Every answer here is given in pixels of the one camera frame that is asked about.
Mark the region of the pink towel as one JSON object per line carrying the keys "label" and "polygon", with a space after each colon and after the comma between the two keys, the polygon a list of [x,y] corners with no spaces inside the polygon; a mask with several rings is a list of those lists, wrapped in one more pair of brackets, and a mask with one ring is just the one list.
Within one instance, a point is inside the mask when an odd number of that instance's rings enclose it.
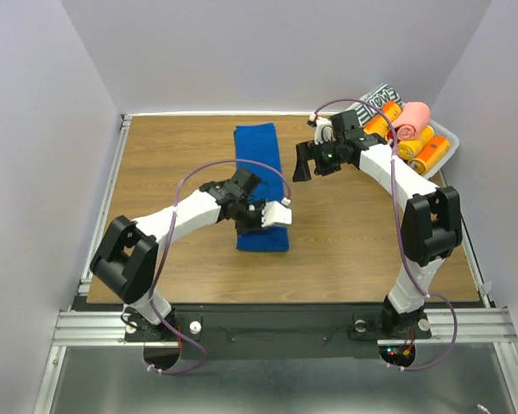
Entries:
{"label": "pink towel", "polygon": [[392,122],[396,140],[415,140],[420,132],[427,126],[430,117],[431,110],[426,103],[406,103],[400,115]]}

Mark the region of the blue towel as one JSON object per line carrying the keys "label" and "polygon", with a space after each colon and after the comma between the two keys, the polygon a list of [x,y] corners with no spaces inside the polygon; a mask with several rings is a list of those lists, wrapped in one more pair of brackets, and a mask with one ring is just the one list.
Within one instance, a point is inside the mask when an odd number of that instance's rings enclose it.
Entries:
{"label": "blue towel", "polygon": [[[238,159],[254,160],[281,172],[281,156],[273,123],[256,126],[236,126],[235,155]],[[284,184],[278,174],[261,166],[238,163],[262,179],[254,190],[252,201],[279,201],[284,196]],[[272,227],[237,236],[237,249],[252,253],[285,253],[289,250],[286,228]]]}

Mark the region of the white plastic basket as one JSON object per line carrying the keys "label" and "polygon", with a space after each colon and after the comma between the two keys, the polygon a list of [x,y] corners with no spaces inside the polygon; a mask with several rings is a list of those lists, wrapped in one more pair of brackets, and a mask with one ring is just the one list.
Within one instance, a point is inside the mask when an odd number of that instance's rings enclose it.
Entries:
{"label": "white plastic basket", "polygon": [[457,136],[431,119],[422,102],[374,98],[351,106],[366,135],[380,136],[384,144],[397,134],[397,156],[418,174],[432,177],[457,150]]}

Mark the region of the black white striped towel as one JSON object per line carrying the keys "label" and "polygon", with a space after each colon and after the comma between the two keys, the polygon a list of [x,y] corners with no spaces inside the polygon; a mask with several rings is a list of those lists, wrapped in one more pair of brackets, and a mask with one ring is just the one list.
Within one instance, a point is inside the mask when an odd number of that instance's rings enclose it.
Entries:
{"label": "black white striped towel", "polygon": [[397,104],[400,109],[403,108],[404,102],[401,98],[401,95],[397,92],[397,90],[387,83],[382,83],[378,85],[375,89],[368,92],[367,94],[361,97],[361,100],[366,102],[369,105],[364,105],[360,103],[355,111],[357,113],[357,117],[361,125],[366,126],[378,113],[372,109],[372,106],[376,107],[379,110],[382,110],[385,104],[389,102],[393,102]]}

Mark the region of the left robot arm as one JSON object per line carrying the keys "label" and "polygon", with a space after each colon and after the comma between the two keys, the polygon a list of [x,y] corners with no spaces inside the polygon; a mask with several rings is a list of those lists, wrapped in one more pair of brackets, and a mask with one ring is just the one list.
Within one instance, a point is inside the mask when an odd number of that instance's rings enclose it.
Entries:
{"label": "left robot arm", "polygon": [[197,229],[232,220],[239,229],[262,228],[265,202],[249,197],[262,180],[240,167],[230,179],[203,184],[178,203],[154,214],[111,221],[92,257],[93,276],[145,320],[145,330],[157,340],[174,332],[171,304],[155,289],[156,265],[165,261],[167,245]]}

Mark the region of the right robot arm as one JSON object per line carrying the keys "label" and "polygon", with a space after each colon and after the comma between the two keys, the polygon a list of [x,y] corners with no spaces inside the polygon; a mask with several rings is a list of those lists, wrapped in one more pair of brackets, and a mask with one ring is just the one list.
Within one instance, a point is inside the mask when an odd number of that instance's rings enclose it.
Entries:
{"label": "right robot arm", "polygon": [[383,137],[364,131],[354,110],[329,118],[313,113],[307,123],[314,137],[296,146],[295,182],[327,176],[348,164],[392,197],[401,270],[383,301],[380,326],[385,334],[400,336],[417,327],[436,272],[462,242],[459,194],[406,166]]}

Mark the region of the aluminium frame rail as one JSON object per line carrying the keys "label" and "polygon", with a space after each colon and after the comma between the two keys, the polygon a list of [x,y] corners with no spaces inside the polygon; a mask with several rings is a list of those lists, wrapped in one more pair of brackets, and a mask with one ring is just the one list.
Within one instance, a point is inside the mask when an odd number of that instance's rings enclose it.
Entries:
{"label": "aluminium frame rail", "polygon": [[[379,344],[401,343],[409,336],[417,343],[518,340],[506,309],[427,309],[417,327],[394,334],[382,329],[380,313],[374,304],[181,305],[174,326],[196,342],[214,336],[234,342],[242,337],[268,341],[305,335],[317,342],[329,342],[338,334]],[[53,336],[53,344],[64,347],[167,346],[175,341],[175,334],[167,328],[152,328],[137,315],[115,311],[62,312]]]}

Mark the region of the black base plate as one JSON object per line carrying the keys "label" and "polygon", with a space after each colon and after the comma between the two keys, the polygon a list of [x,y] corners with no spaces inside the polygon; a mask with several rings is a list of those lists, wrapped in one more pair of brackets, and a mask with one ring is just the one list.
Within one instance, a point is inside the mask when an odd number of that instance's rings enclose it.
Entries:
{"label": "black base plate", "polygon": [[177,304],[172,329],[135,312],[65,314],[59,337],[81,345],[143,348],[148,361],[236,361],[395,355],[431,336],[427,316],[392,317],[382,304]]}

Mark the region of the orange rolled towel purple spot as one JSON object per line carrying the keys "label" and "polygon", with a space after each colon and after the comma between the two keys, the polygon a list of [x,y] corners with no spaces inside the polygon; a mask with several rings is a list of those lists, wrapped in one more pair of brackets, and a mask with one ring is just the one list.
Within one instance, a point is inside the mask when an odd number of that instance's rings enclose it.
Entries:
{"label": "orange rolled towel purple spot", "polygon": [[450,146],[450,142],[445,137],[435,136],[417,156],[408,162],[408,165],[415,172],[424,176],[443,159]]}

